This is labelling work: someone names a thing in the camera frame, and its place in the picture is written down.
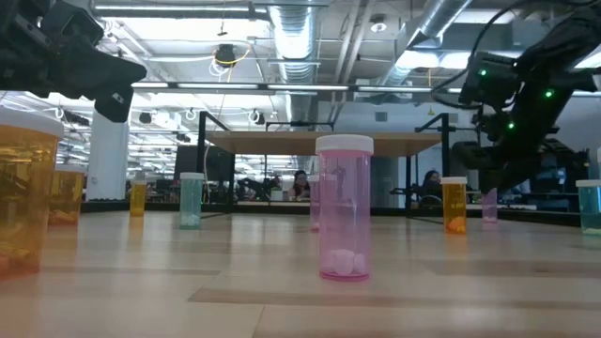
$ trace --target ceiling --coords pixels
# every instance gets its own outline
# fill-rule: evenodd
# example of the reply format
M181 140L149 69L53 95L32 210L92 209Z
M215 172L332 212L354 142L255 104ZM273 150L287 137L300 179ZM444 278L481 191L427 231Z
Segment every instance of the ceiling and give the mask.
M70 0L71 3L89 8L88 0ZM91 2L92 5L101 4L102 0ZM420 20L424 11L423 0L403 1L367 1L367 0L332 0L332 1L293 1L296 4L317 5L316 11L316 51L314 61L316 66L315 82L317 84L331 85L334 82L336 66L339 61L341 48L344 46L346 31L354 32L350 45L357 43L357 55L354 62L347 59L344 68L348 69L348 81L367 81L373 83L378 77L396 63L397 66L411 67L406 84L432 86L439 81L447 79L465 67L466 57L456 53L466 52L473 43L475 34L482 28L482 23L488 21L497 9L513 1L479 0L472 1L459 15L455 23L444 35L440 48L435 50L420 49L416 47L417 63L415 65L400 65L397 60L399 54L398 41L402 39L403 24L414 23ZM111 4L126 6L130 1L110 1ZM172 5L175 2L163 0L143 1L148 6ZM194 4L197 6L214 6L218 10L232 4L248 6L249 1L178 1L178 4ZM257 11L264 10L266 3L282 3L282 1L254 1ZM359 4L357 19L351 21L351 11L355 4ZM371 11L383 16L382 22L386 29L379 33L372 32L367 25L362 37L359 30L362 26L363 14ZM525 35L512 34L516 30L516 21L519 24L542 26L541 19L545 19L547 8L530 8L530 15L518 16L522 10L516 10L510 15L500 19L494 29L489 32L489 40L483 44L492 50L503 49L507 53L517 53L526 46ZM148 69L146 81L153 82L233 82L233 83L280 83L283 74L280 71L278 60L282 57L276 48L274 26L263 20L227 19L229 13L213 19L173 19L169 10L164 12L164 18L111 18L97 17L104 27L105 38L100 42L99 48L113 55L126 57L134 62L142 63ZM224 71L214 67L213 53L220 44L232 44L236 57L242 58L235 67ZM423 68L426 62L425 55L434 55L436 65L434 68ZM458 60L452 60L449 54L455 54ZM323 98L315 108L318 110L320 121L327 119L330 110L330 100L327 103ZM392 118L398 123L399 130L410 130L414 124L427 119L429 108L424 108L423 101L412 100L403 106L391 104L375 107L373 104L360 103L356 98L349 98L342 113L339 123L342 129L377 131L391 130L390 124L378 124L373 118L365 118L361 112L386 109L389 115L394 110L404 107L406 113L420 112L418 119ZM86 100L69 100L58 94L52 94L48 99L39 99L29 93L7 93L1 101L12 109L24 111L43 111L48 115L61 116L61 110L70 111L80 115L90 122L93 120L93 102ZM290 116L286 107L286 95L218 95L218 94L174 94L152 93L137 94L131 106L131 137L130 137L130 172L133 175L140 170L163 173L169 176L175 165L175 146L182 142L177 140L174 131L189 137L190 142L197 142L198 113L208 111L219 118L221 122L232 131L262 131L263 125L255 125L249 117L252 112L264 114L268 122L286 122ZM140 114L149 113L153 116L152 123L140 122ZM89 154L89 127L69 127L66 140L61 145L60 161L69 159L69 162L86 164ZM209 131L219 128L207 121ZM241 169L249 173L259 173L262 166L258 157L240 158L240 163L248 162L250 167ZM282 163L279 168L281 173L295 169L297 164L294 157L277 159Z

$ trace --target air duct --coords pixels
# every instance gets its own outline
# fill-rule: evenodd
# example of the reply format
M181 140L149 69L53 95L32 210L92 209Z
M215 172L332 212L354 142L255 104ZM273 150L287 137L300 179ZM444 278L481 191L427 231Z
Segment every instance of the air duct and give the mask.
M408 47L429 39L440 38L470 2L471 0L428 0L420 23L407 39L405 46L402 46L399 60ZM378 85L398 86L405 82L413 68L403 67L402 62L397 61L396 63L399 65L393 65L386 75L379 78Z
M270 7L274 25L275 48L278 58L311 60L315 51L316 9L301 6ZM287 84L312 84L315 65L309 63L280 64L280 75ZM286 114L289 121L316 122L317 111L312 110L315 97L286 96Z

